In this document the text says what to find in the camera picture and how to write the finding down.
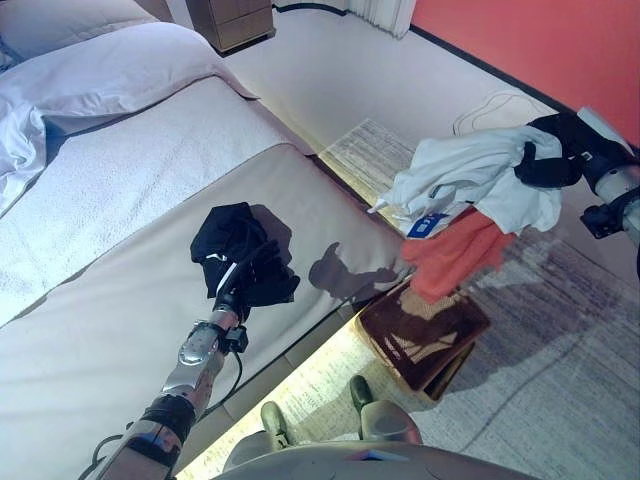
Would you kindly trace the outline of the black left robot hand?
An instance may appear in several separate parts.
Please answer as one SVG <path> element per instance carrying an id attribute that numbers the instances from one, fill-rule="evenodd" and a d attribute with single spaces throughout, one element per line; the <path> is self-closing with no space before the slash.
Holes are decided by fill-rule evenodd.
<path id="1" fill-rule="evenodd" d="M 244 323 L 251 310 L 246 298 L 250 280 L 249 264 L 245 261 L 233 263 L 217 286 L 213 310 L 232 312 L 239 323 Z"/>

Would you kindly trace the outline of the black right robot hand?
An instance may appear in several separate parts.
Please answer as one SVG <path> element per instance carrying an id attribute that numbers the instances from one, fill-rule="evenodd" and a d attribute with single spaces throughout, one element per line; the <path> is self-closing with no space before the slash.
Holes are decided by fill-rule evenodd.
<path id="1" fill-rule="evenodd" d="M 601 135 L 578 113 L 558 113 L 534 119 L 528 125 L 560 142 L 559 153 L 544 153 L 527 141 L 516 177 L 524 184 L 561 188 L 584 178 L 592 190 L 612 170 L 639 163 L 623 144 Z"/>

